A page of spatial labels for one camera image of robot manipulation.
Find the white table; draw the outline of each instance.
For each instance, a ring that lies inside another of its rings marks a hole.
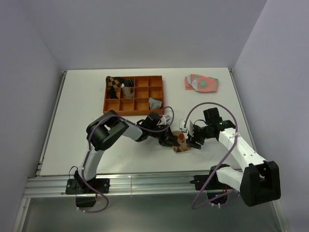
[[[198,93],[184,89],[184,77],[189,73],[219,79],[217,93]],[[71,166],[81,166],[86,148],[86,127],[102,115],[106,76],[162,75],[165,105],[175,111],[172,130],[179,129],[179,120],[201,102],[217,102],[235,115],[239,132],[252,145],[240,104],[228,68],[186,69],[117,69],[117,70],[70,70],[64,81],[53,126],[44,150],[41,175],[67,175]],[[213,105],[197,108],[190,119],[204,119],[203,110]],[[224,120],[231,119],[219,109]],[[127,116],[136,122],[146,116]],[[209,170],[216,165],[227,149],[215,139],[205,142],[201,150],[175,153],[171,147],[162,147],[154,138],[136,143],[122,136],[108,149],[98,166],[98,174],[150,173],[173,171]],[[230,156],[225,163],[239,168]]]

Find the brown compartment box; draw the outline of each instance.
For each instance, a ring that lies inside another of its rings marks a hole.
[[[162,76],[122,76],[124,80],[134,79],[134,98],[125,98],[121,88],[115,88],[119,99],[110,99],[110,88],[105,88],[103,113],[116,111],[120,116],[148,115],[151,112],[160,114],[164,109],[164,93]],[[149,108],[149,98],[162,101],[158,110]]]

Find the black and yellow checkered cloth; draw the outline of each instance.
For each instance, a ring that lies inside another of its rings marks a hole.
[[[121,83],[123,83],[123,80],[121,77],[112,77],[112,76],[107,76],[106,77],[106,86],[107,87],[114,87],[114,88],[120,88]]]

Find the pink cloth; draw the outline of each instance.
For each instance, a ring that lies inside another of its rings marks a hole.
[[[198,92],[217,92],[219,80],[199,74],[190,74],[184,78],[184,87],[187,90]]]

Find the white wall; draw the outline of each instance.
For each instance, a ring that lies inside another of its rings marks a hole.
[[[63,69],[233,67],[266,0],[20,0]]]
[[[0,1],[0,230],[38,165],[61,72],[17,0]]]
[[[268,0],[234,78],[261,155],[281,172],[293,231],[309,228],[309,1]]]

